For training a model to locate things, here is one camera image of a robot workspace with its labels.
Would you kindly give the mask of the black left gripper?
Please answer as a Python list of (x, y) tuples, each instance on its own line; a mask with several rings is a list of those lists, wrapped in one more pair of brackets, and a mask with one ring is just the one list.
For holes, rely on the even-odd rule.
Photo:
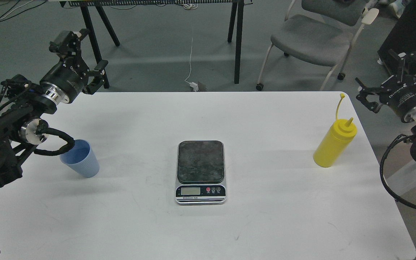
[(49, 51), (59, 57), (55, 64), (40, 81), (42, 97), (58, 105), (70, 104), (79, 93), (93, 95), (105, 84), (105, 68), (108, 60), (101, 60), (93, 70), (82, 58), (81, 41), (90, 33), (88, 29), (80, 31), (62, 31), (50, 42)]

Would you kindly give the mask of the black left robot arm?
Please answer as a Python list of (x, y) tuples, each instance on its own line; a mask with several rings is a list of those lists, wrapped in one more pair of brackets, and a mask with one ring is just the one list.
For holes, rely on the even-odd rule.
[(22, 164), (34, 153), (61, 155), (75, 141), (67, 133), (49, 127), (43, 114), (54, 114), (59, 103), (70, 104), (80, 93), (93, 95), (105, 85), (107, 60), (90, 69), (81, 56), (81, 41), (89, 29), (62, 31), (49, 50), (60, 60), (34, 83), (17, 74), (1, 82), (0, 92), (0, 187), (22, 177)]

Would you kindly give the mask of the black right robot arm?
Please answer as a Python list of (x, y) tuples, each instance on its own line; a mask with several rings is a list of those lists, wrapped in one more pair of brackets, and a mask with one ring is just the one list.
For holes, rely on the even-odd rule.
[[(398, 64), (394, 74), (379, 87), (367, 87), (360, 79), (356, 78), (355, 80), (360, 86), (356, 98), (369, 111), (378, 113), (381, 107), (386, 105), (400, 118), (401, 122), (416, 123), (416, 51), (397, 54), (390, 49), (388, 53)], [(416, 209), (416, 204), (403, 199), (388, 186), (384, 176), (385, 160), (398, 143), (411, 143), (409, 152), (416, 162), (416, 125), (411, 129), (411, 133), (411, 135), (398, 135), (387, 147), (380, 163), (380, 179), (383, 187), (396, 202)]]

